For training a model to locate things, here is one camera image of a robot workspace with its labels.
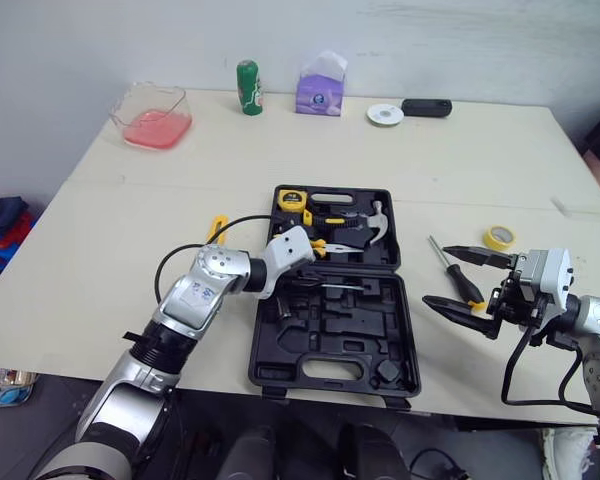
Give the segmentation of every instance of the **white table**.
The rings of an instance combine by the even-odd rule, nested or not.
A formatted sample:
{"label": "white table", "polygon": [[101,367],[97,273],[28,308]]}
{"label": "white table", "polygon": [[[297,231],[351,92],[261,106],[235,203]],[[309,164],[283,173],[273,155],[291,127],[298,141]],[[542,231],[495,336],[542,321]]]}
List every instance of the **white table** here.
{"label": "white table", "polygon": [[[381,99],[347,98],[342,118],[296,115],[290,95],[267,95],[258,117],[242,115],[233,92],[190,91],[189,101],[194,127],[170,151],[127,146],[110,122],[94,140],[0,277],[0,366],[102,379],[129,347],[124,332],[141,331],[155,308],[159,259],[179,244],[204,240],[214,215],[268,213],[281,183],[387,188],[422,379],[413,409],[592,421],[559,407],[503,405],[500,386],[518,329],[505,325],[490,341],[420,300],[454,297],[426,236],[479,245],[496,223],[516,231],[516,251],[570,248],[574,293],[600,295],[600,189],[547,109],[455,103],[447,119],[409,118],[385,129],[364,117]],[[266,227],[235,227],[227,244],[258,252]],[[167,265],[163,292],[191,259],[183,253]],[[463,269],[485,293],[505,275]],[[181,387],[259,394],[247,378],[255,308],[249,294],[226,299]],[[554,398],[571,361],[549,346],[529,348],[511,397]],[[580,378],[568,395],[587,401]],[[373,396],[335,392],[289,396],[382,405]]]}

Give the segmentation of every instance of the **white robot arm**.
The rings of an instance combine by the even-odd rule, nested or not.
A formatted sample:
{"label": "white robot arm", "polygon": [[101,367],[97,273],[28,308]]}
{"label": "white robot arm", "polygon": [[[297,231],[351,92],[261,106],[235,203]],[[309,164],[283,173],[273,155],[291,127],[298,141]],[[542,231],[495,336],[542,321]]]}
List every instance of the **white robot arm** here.
{"label": "white robot arm", "polygon": [[130,480],[134,468],[151,458],[182,367],[225,295],[245,291],[268,298],[280,275],[314,259],[309,238],[299,226],[269,242],[261,258],[214,244],[202,247],[142,335],[125,335],[134,346],[122,354],[87,405],[76,443],[33,478]]}

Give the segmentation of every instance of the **hammer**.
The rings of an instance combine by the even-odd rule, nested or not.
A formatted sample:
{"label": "hammer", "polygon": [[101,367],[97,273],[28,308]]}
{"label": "hammer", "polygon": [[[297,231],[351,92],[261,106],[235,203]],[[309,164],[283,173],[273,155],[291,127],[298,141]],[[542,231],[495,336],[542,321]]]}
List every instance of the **hammer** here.
{"label": "hammer", "polygon": [[389,220],[382,213],[382,202],[375,200],[373,202],[374,215],[366,215],[364,213],[345,214],[342,217],[321,217],[313,215],[309,210],[304,209],[302,212],[302,223],[308,226],[314,226],[318,229],[334,229],[334,228],[377,228],[378,232],[371,239],[369,245],[373,245],[387,233]]}

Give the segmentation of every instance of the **green bottle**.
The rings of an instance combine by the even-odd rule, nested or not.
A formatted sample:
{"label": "green bottle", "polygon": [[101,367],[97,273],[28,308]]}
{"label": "green bottle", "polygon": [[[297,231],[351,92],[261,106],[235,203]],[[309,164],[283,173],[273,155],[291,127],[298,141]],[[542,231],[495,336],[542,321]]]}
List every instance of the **green bottle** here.
{"label": "green bottle", "polygon": [[262,92],[258,64],[253,60],[243,60],[236,68],[238,73],[238,96],[242,111],[247,115],[262,112]]}

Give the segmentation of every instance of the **black tool case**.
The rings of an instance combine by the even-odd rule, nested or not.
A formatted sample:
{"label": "black tool case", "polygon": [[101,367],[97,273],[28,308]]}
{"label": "black tool case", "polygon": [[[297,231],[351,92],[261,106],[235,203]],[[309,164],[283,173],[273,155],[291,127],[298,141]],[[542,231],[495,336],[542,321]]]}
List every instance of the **black tool case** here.
{"label": "black tool case", "polygon": [[[335,390],[380,395],[388,408],[408,410],[406,399],[419,393],[420,376],[404,282],[394,273],[400,250],[391,195],[386,190],[280,185],[268,240],[302,224],[301,213],[278,207],[280,190],[307,192],[306,208],[314,217],[373,215],[373,202],[379,200],[388,230],[369,246],[376,229],[305,226],[311,240],[365,250],[316,255],[314,263],[280,277],[274,294],[258,305],[249,378],[267,398],[284,399],[289,388]],[[313,361],[337,362],[351,376],[316,377],[310,371]]]}

